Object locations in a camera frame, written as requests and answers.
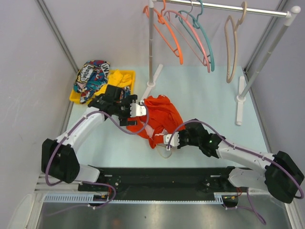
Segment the orange shorts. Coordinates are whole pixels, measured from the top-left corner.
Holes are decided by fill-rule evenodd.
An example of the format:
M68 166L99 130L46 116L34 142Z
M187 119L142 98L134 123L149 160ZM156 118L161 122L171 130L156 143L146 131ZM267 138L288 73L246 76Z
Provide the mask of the orange shorts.
M154 149L163 143L163 136L171 134L183 123L183 120L165 95L158 97L149 96L144 100L149 111L149 121L147 126L138 135L148 140L149 145Z

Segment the beige hanger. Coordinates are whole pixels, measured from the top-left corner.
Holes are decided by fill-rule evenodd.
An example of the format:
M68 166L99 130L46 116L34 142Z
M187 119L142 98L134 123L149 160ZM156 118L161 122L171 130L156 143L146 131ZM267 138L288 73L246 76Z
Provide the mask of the beige hanger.
M226 42L226 56L227 56L227 65L226 65L226 82L231 83L236 71L237 59L238 59L238 38L237 38L237 30L240 25L243 24L244 18L246 16L248 3L247 1L243 1L241 4L242 7L242 15L241 18L235 22L232 15L229 15L224 24L224 35ZM230 33L229 33L229 25L231 25L232 35L233 35L233 50L231 50L231 41L230 41Z

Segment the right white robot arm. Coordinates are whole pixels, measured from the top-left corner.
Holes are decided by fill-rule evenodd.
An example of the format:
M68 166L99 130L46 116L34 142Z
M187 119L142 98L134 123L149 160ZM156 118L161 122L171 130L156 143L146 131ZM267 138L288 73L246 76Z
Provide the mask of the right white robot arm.
M284 203L305 197L301 184L304 174L293 159L284 151L276 154L255 151L227 140L209 124L192 119L174 130L177 148L196 146L207 157L233 161L242 168L234 167L220 179L224 191L235 187L267 191Z

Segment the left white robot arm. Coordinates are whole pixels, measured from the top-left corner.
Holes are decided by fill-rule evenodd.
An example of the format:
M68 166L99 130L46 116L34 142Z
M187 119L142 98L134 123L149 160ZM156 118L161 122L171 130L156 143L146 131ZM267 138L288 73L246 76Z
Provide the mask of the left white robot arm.
M63 134L52 140L47 138L42 143L41 170L45 174L46 183L53 186L48 177L60 182L88 182L89 186L99 191L105 186L105 178L100 171L89 165L82 165L77 159L77 151L90 135L91 131L116 116L119 122L116 126L136 125L133 117L146 115L143 101L138 101L135 94L126 95L120 87L109 85L106 91L89 103L78 121Z

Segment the yellow shorts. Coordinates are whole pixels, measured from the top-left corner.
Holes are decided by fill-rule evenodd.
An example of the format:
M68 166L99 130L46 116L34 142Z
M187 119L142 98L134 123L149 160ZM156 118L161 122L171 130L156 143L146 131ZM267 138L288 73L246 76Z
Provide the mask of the yellow shorts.
M93 95L98 96L105 93L108 85L123 88L124 91L130 93L132 89L132 75L128 73L124 74L120 70L111 70L110 75L108 76L108 82L104 83L100 90Z

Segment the comic print shorts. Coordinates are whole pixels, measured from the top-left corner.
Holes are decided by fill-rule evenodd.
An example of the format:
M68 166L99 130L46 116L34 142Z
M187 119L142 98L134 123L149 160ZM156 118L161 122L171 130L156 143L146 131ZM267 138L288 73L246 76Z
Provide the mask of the comic print shorts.
M88 102L103 85L108 82L110 63L103 60L87 61L78 71L73 85L74 92L80 95L79 102Z

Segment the pink hanger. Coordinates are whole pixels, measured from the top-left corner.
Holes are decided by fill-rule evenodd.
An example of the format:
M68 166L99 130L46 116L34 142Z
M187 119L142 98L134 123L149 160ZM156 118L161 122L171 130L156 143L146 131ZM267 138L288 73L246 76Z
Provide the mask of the pink hanger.
M206 67L207 72L213 72L215 70L215 62L214 62L214 54L211 47L210 40L203 29L203 26L199 22L199 16L203 13L203 5L201 4L201 11L195 17L192 14L192 9L190 11L186 10L166 10L162 15L167 19L167 21L172 25L184 38L188 46L191 48L197 59L200 63ZM194 44L197 46L199 52L201 53L202 57L194 50L191 44L188 42L187 38L183 35L183 33L171 22L171 15L179 21L182 27L186 30Z

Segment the orange hanger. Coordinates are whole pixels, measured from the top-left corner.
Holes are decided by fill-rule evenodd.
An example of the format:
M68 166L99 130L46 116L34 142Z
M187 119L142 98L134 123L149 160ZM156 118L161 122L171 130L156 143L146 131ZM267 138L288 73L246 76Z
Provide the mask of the orange hanger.
M153 27L159 33L160 37L166 43L167 47L171 50L175 57L178 58L179 64L183 64L183 53L182 49L179 45L177 36L173 31L170 23L164 16L166 10L166 2L162 0L163 6L160 9L157 9L154 4L156 0L149 0L148 4L143 8L143 14L145 14L148 18L150 16L155 16L153 19Z

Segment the teal hanger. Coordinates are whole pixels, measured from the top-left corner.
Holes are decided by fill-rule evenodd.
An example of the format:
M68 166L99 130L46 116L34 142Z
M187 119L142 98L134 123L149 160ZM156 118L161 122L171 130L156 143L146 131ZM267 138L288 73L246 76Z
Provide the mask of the teal hanger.
M202 65L207 67L207 71L210 73L215 70L214 53L212 50L210 40L205 30L203 29L203 26L199 22L199 17L203 13L203 2L201 0L198 0L198 2L200 3L201 11L196 16L192 15L192 10L190 11L180 10L178 11L178 14L175 17L178 19L179 23L185 28L185 30L191 36L192 40L194 41L199 51L203 55L202 59L200 59L196 51L187 42L191 50L194 52L195 56L200 60ZM197 32L200 32L202 34L205 40L207 50L205 49L203 45L203 41L200 39Z

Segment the yellow plastic bin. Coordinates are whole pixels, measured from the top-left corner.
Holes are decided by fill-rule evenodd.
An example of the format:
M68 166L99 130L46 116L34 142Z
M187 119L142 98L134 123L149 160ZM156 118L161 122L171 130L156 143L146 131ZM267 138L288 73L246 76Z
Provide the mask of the yellow plastic bin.
M123 88L126 95L133 94L135 77L136 72L133 70L110 70L110 74L108 75L108 83L102 85L102 88L94 93L92 98L104 93L108 84Z

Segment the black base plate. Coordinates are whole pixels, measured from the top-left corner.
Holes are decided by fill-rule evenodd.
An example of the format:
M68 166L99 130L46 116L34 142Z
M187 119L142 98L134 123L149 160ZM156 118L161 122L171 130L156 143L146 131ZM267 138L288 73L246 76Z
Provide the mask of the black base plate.
M115 200L134 201L200 201L212 200L215 193L245 192L228 181L232 167L212 168L100 168L96 185L82 184L78 191L107 192L115 188Z

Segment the aluminium frame rail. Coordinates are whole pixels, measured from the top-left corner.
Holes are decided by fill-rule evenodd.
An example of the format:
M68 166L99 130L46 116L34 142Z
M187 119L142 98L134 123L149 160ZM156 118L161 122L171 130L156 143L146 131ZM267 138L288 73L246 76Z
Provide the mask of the aluminium frame rail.
M45 174L40 174L34 189L35 193L72 193L78 191L79 182L70 184L60 182L54 186L49 186L45 181Z

